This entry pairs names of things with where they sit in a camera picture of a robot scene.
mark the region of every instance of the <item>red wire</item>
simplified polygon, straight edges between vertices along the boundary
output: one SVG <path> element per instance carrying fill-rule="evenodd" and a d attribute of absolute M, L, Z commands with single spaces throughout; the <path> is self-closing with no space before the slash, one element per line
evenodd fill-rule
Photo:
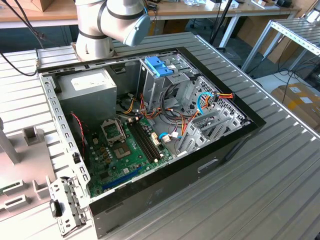
<path fill-rule="evenodd" d="M 81 136 L 82 136 L 82 154 L 83 154 L 83 160 L 85 159 L 85 135 L 84 135 L 84 129 L 82 128 L 82 123 L 80 121 L 80 119 L 74 114 L 74 113 L 70 113 L 72 116 L 74 116 L 74 118 L 77 120 L 79 126 L 80 126 L 80 130 L 81 130 Z"/>

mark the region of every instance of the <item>blue ram slot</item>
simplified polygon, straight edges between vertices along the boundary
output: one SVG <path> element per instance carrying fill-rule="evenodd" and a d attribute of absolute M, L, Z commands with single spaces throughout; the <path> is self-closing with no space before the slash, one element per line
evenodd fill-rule
<path fill-rule="evenodd" d="M 109 183 L 103 185 L 103 186 L 102 186 L 102 189 L 103 189 L 103 190 L 110 189 L 110 188 L 112 188 L 113 186 L 116 186 L 116 185 L 118 185 L 118 184 L 121 184 L 121 183 L 123 183 L 123 182 L 125 182 L 125 181 L 127 181 L 127 180 L 129 180 L 129 179 L 131 179 L 131 178 L 133 178 L 134 176 L 138 175 L 139 170 L 141 170 L 141 168 L 142 168 L 142 166 L 141 166 L 141 167 L 138 167 L 136 170 L 128 173 L 127 175 L 124 175 L 124 176 L 122 176 L 122 177 L 119 177 L 118 179 L 116 179 L 116 180 L 114 180 L 114 181 L 112 181 L 112 182 L 109 182 Z"/>

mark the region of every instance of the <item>slotted aluminum surface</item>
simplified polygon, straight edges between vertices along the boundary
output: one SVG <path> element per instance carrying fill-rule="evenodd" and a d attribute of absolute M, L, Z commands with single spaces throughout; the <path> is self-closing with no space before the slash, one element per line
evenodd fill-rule
<path fill-rule="evenodd" d="M 304 18 L 272 20 L 271 27 L 315 55 L 320 54 L 320 25 Z"/>
<path fill-rule="evenodd" d="M 230 162 L 104 239 L 314 239 L 320 231 L 320 142 L 316 133 L 192 33 L 146 37 L 135 48 L 119 42 L 114 45 L 120 55 L 186 47 L 267 124 Z M 20 70 L 33 71 L 34 51 L 6 55 Z M 40 50 L 39 55 L 45 66 L 77 62 L 68 46 Z M 0 116 L 7 134 L 29 125 L 44 129 L 56 176 L 72 175 L 39 79 L 19 75 L 3 58 Z M 61 239 L 47 203 L 1 222 L 0 232 L 12 239 Z M 89 220 L 67 239 L 95 237 Z"/>

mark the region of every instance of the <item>metal rack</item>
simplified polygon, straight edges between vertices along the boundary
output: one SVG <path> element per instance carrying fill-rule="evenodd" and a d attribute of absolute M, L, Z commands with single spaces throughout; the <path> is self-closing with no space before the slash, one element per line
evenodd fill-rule
<path fill-rule="evenodd" d="M 309 23 L 304 18 L 295 19 L 282 19 L 282 20 L 270 20 L 260 38 L 254 45 L 249 56 L 245 60 L 241 70 L 246 71 L 251 64 L 253 58 L 257 54 L 259 48 L 264 43 L 268 33 L 271 29 L 278 31 L 278 34 L 271 42 L 270 46 L 264 53 L 264 56 L 268 55 L 270 51 L 275 47 L 281 35 L 288 37 L 300 46 L 304 48 L 302 53 L 290 66 L 289 70 L 292 70 L 295 65 L 301 60 L 307 51 L 312 52 L 315 55 L 320 55 L 320 26 Z"/>

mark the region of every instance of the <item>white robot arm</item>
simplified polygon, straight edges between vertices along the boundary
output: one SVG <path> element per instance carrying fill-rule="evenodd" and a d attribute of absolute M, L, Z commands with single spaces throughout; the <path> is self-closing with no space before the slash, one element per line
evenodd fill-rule
<path fill-rule="evenodd" d="M 136 46 L 149 31 L 143 0 L 76 0 L 75 5 L 79 26 L 76 52 L 84 61 L 111 57 L 111 38 Z"/>

